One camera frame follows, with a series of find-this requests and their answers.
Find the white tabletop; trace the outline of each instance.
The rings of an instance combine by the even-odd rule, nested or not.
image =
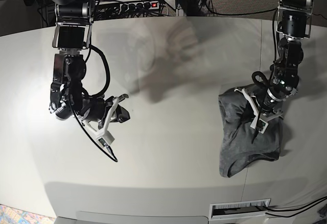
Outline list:
[[[74,119],[59,121],[48,112],[58,52],[51,48],[53,31],[0,38],[1,204],[68,218],[78,211],[207,216],[211,203],[269,197],[273,204],[299,204],[325,194],[326,29],[313,27],[312,38],[304,41],[308,60],[300,75],[306,96],[290,104],[285,120],[292,129],[293,139],[284,147],[290,152],[231,179],[219,175],[218,95],[250,84],[254,71],[268,69],[271,22],[178,17],[96,22],[92,43],[105,53],[111,71],[106,96],[131,95],[122,102],[131,119],[109,126],[118,163],[106,158]],[[103,64],[93,53],[83,85],[93,93],[104,80]],[[307,91],[315,85],[311,96]],[[293,190],[286,191],[290,184]],[[324,189],[312,192],[317,185]]]

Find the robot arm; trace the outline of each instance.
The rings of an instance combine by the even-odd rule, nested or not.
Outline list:
[[[246,90],[237,89],[245,93],[244,96],[248,101],[258,108],[253,110],[255,119],[251,125],[256,129],[256,133],[258,131],[264,133],[269,120],[281,117],[283,115],[281,103],[298,92],[300,81],[298,66],[303,60],[301,41],[310,37],[313,1],[279,0],[278,19],[281,18],[281,21],[278,22],[276,29],[279,59],[274,60],[270,66],[270,79],[267,80],[261,72],[253,73],[254,83],[263,88],[259,94],[248,94]],[[260,77],[263,82],[259,82],[257,77]]]
[[[57,17],[52,46],[59,49],[59,53],[55,55],[49,110],[60,120],[74,115],[82,129],[85,131],[86,127],[93,134],[94,140],[87,133],[92,142],[98,148],[108,150],[109,154],[103,152],[117,162],[110,147],[114,137],[107,129],[111,122],[129,120],[128,111],[119,105],[128,95],[104,99],[110,83],[109,66],[102,51],[90,43],[95,0],[52,1],[56,3]],[[88,48],[100,55],[107,75],[104,88],[94,95],[89,95],[82,85],[86,62],[80,51]],[[91,126],[91,121],[98,123],[97,129]]]

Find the carpet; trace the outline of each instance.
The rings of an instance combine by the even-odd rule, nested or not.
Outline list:
[[[0,205],[0,224],[53,224],[55,218]]]

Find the metal mount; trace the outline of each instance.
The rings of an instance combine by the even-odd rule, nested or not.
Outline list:
[[[312,24],[312,12],[313,12],[314,0],[279,0],[278,1],[278,17],[284,17],[284,12],[293,12],[296,13],[304,13],[306,15],[306,22],[309,20],[309,30],[307,33],[303,35],[303,37],[296,37],[290,34],[286,34],[283,31],[283,27],[280,24],[277,24],[276,31],[278,33],[284,34],[288,37],[290,41],[298,41],[303,38],[310,38],[311,35],[311,24]]]
[[[86,36],[86,45],[73,47],[76,49],[88,49],[94,21],[93,10],[95,0],[81,0],[78,3],[71,3],[67,6],[55,5],[55,14],[57,18],[55,34],[52,42],[53,48],[61,48],[59,44],[60,33],[63,27],[88,28]]]
[[[108,131],[108,126],[111,122],[115,122],[118,118],[116,110],[118,108],[118,103],[123,101],[124,99],[128,98],[127,94],[123,94],[119,97],[114,97],[112,99],[111,107],[107,113],[107,116],[104,120],[103,127],[101,129],[94,129],[89,121],[83,120],[85,127],[93,134],[95,140],[102,145],[102,147],[106,147],[109,150],[109,146],[113,143],[114,137]]]
[[[259,132],[261,134],[264,134],[264,132],[266,131],[266,129],[269,126],[269,121],[278,118],[278,117],[283,117],[283,111],[281,109],[278,109],[276,113],[271,113],[271,114],[261,114],[260,118],[259,118],[259,110],[256,106],[256,103],[254,101],[251,95],[249,95],[247,89],[239,89],[239,88],[235,88],[234,91],[238,91],[240,93],[242,93],[245,97],[245,99],[247,99],[247,101],[250,103],[251,108],[253,110],[253,114],[255,115],[255,118],[253,119],[252,123],[251,123],[251,128],[255,129],[256,127],[256,122],[259,119],[260,123],[259,123]]]

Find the white plastic part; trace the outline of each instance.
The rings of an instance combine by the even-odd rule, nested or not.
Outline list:
[[[258,108],[256,107],[256,104],[253,100],[253,98],[247,93],[247,90],[246,89],[242,89],[242,94],[244,95],[245,99],[248,100],[248,102],[250,103],[251,105],[251,108],[253,110],[253,114],[255,115],[255,118],[253,119],[252,123],[251,123],[251,128],[255,129],[256,127],[256,122],[258,120],[258,115],[259,115],[259,111],[258,111]],[[264,132],[266,131],[268,125],[269,125],[269,121],[275,119],[275,118],[278,118],[278,117],[281,117],[283,115],[283,112],[280,111],[276,114],[273,114],[271,116],[264,116],[263,114],[260,115],[260,120],[262,122],[262,128],[259,130],[259,132],[261,134],[264,134]]]
[[[98,141],[100,145],[102,144],[102,146],[103,146],[103,143],[101,142],[102,140],[104,140],[109,146],[114,141],[113,135],[108,131],[108,126],[113,116],[113,113],[116,111],[118,103],[119,103],[119,98],[115,97],[112,100],[112,107],[109,109],[103,127],[100,130],[94,129],[87,121],[83,122],[85,124],[85,127],[93,134],[95,140]]]
[[[265,219],[264,224],[293,224],[295,221],[296,216],[293,216],[291,218],[267,218]]]

